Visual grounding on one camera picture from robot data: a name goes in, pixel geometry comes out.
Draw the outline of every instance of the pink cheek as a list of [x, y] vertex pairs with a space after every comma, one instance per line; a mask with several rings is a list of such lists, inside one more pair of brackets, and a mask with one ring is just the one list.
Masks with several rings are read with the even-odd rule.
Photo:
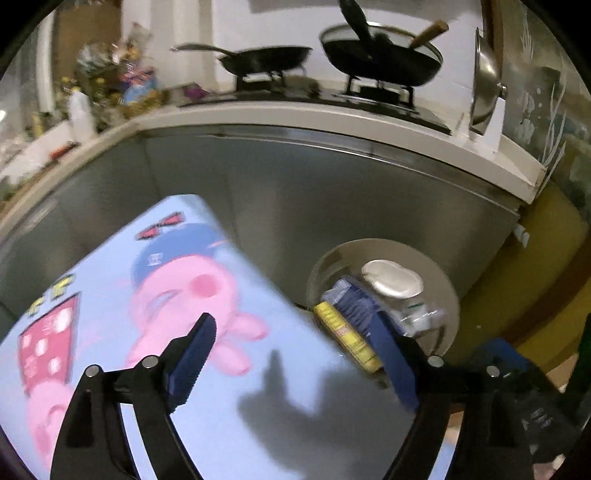
[[214, 275], [198, 275], [189, 284], [191, 294], [202, 299], [209, 299], [219, 292], [217, 279]]

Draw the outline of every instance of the gas stove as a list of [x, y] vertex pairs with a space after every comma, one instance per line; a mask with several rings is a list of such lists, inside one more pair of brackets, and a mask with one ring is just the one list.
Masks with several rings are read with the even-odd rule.
[[199, 100], [179, 105], [212, 105], [225, 102], [300, 102], [321, 105], [336, 105], [385, 115], [432, 128], [451, 135], [448, 126], [434, 113], [414, 104], [414, 91], [405, 88], [406, 93], [386, 87], [380, 82], [376, 86], [353, 87], [349, 79], [344, 92], [324, 89], [318, 82], [307, 77], [270, 77], [267, 80], [245, 80], [236, 82], [234, 91], [211, 93]]

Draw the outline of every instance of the wooden handle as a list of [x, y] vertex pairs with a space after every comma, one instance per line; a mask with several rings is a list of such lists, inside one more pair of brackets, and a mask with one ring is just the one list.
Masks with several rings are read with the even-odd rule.
[[449, 30], [449, 25], [447, 25], [443, 20], [437, 20], [429, 25], [425, 30], [423, 30], [419, 35], [414, 37], [414, 40], [410, 42], [408, 48], [419, 48], [425, 45], [425, 43], [430, 42], [434, 38], [437, 38], [442, 33], [445, 33]]

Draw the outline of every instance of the metal screw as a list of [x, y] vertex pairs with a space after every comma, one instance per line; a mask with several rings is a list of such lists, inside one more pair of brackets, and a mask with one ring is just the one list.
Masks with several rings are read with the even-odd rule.
[[84, 371], [87, 377], [94, 377], [98, 372], [100, 372], [100, 367], [98, 365], [86, 367], [86, 370]]
[[488, 373], [492, 378], [496, 378], [501, 374], [501, 371], [494, 365], [489, 365], [486, 367], [486, 373]]
[[147, 356], [142, 360], [142, 366], [144, 368], [152, 368], [158, 365], [158, 357], [156, 355]]
[[432, 355], [429, 358], [427, 358], [427, 362], [429, 363], [429, 365], [435, 368], [441, 368], [443, 365], [445, 365], [443, 358], [437, 355]]

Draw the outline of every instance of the pan handle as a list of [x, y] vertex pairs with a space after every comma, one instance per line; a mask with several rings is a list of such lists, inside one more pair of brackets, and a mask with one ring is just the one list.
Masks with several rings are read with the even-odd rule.
[[412, 50], [414, 48], [422, 47], [425, 45], [425, 43], [437, 38], [447, 30], [449, 30], [449, 25], [447, 25], [443, 20], [437, 20], [436, 22], [433, 22], [431, 25], [429, 25], [421, 33], [419, 33], [419, 35], [414, 37], [414, 40], [410, 42], [408, 48]]
[[215, 47], [213, 45], [207, 45], [205, 43], [183, 43], [180, 45], [176, 45], [174, 47], [170, 47], [171, 51], [218, 51], [219, 53], [223, 53], [228, 57], [235, 57], [236, 52], [225, 50], [223, 48]]

